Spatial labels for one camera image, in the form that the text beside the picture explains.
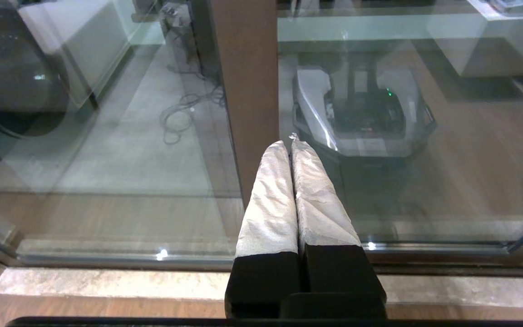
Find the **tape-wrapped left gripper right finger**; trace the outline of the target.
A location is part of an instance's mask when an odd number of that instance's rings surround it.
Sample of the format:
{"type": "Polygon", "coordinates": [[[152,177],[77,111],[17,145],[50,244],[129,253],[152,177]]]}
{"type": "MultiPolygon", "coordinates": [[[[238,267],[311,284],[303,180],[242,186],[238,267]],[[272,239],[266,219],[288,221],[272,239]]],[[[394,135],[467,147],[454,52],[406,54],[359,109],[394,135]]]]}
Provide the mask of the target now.
{"type": "Polygon", "coordinates": [[[299,139],[292,141],[292,168],[309,290],[385,295],[321,159],[299,139]]]}

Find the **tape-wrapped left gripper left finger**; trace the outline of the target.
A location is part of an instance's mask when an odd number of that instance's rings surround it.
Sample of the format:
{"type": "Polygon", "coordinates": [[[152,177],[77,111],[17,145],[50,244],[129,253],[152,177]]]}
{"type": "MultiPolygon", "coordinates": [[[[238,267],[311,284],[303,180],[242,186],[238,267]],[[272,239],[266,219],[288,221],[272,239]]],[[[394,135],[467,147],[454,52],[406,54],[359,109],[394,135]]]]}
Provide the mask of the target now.
{"type": "Polygon", "coordinates": [[[225,292],[228,318],[278,318],[301,291],[291,163],[282,141],[264,151],[245,210],[225,292]]]}

